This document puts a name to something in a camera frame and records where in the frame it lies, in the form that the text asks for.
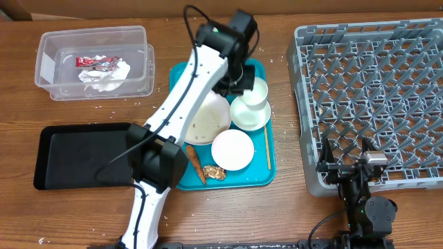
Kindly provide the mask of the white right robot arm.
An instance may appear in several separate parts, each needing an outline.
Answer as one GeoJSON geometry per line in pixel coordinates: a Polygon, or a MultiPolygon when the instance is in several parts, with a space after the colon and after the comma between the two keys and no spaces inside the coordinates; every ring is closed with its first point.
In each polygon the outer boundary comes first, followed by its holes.
{"type": "Polygon", "coordinates": [[[314,247],[312,237],[325,222],[342,214],[347,216],[347,231],[340,231],[324,248],[393,248],[386,236],[392,233],[397,204],[382,196],[371,196],[368,183],[379,178],[388,166],[387,156],[377,150],[368,138],[362,140],[362,154],[351,165],[335,160],[328,138],[322,139],[316,169],[326,172],[326,182],[338,187],[344,210],[329,215],[310,232],[307,245],[314,247]]]}

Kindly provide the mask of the white cup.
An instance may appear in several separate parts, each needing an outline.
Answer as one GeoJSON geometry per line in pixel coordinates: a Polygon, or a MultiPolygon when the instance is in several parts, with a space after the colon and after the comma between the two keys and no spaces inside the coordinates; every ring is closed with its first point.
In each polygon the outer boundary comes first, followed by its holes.
{"type": "Polygon", "coordinates": [[[253,89],[245,90],[239,98],[250,110],[259,111],[266,106],[268,93],[268,84],[261,77],[255,77],[253,89]]]}

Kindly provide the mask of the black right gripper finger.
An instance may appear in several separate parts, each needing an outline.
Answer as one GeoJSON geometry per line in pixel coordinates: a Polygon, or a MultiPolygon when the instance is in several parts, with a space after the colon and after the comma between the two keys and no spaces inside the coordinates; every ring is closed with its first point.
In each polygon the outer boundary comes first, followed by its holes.
{"type": "Polygon", "coordinates": [[[326,165],[326,164],[334,164],[335,158],[332,153],[332,149],[329,143],[329,139],[327,137],[322,138],[322,148],[320,153],[320,158],[318,161],[319,165],[326,165]]]}
{"type": "Polygon", "coordinates": [[[375,148],[375,146],[372,144],[371,139],[367,138],[367,137],[363,137],[362,138],[362,152],[367,152],[367,151],[376,151],[377,149],[375,148]]]}

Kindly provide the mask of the red snack wrapper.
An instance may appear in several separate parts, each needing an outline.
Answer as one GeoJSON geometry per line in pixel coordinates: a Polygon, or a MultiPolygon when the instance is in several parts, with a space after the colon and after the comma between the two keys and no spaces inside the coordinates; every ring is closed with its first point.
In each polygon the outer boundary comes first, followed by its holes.
{"type": "Polygon", "coordinates": [[[116,68],[119,61],[119,57],[103,57],[102,59],[76,57],[75,66],[79,68],[90,68],[95,71],[112,71],[116,68]]]}

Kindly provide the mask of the pale green bowl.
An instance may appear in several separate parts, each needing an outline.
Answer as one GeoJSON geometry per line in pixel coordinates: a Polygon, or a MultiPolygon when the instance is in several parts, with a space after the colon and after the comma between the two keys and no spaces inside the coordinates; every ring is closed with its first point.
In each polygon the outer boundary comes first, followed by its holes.
{"type": "Polygon", "coordinates": [[[230,104],[230,118],[232,122],[244,131],[257,131],[263,128],[271,117],[271,107],[265,102],[261,110],[249,109],[239,97],[230,104]]]}

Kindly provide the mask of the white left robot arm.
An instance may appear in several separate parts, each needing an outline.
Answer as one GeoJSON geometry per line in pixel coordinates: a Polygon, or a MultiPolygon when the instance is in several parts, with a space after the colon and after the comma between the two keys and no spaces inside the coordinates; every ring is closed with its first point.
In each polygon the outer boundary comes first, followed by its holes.
{"type": "Polygon", "coordinates": [[[169,191],[189,163],[183,151],[188,127],[206,96],[242,95],[253,89],[255,69],[247,66],[251,38],[260,36],[253,15],[238,10],[223,25],[212,19],[190,33],[192,52],[181,77],[143,126],[133,124],[123,156],[133,168],[134,204],[127,231],[114,248],[153,248],[169,191]]]}

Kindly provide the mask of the white napkin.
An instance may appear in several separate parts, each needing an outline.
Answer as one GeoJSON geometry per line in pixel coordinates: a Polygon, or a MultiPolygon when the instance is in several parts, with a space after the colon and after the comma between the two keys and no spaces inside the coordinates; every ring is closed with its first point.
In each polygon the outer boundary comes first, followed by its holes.
{"type": "MultiPolygon", "coordinates": [[[[95,59],[102,59],[105,55],[96,55],[95,59]]],[[[90,68],[81,68],[78,78],[81,82],[87,83],[84,90],[113,91],[117,89],[129,75],[131,66],[120,58],[116,68],[112,71],[95,71],[90,68]]]]}

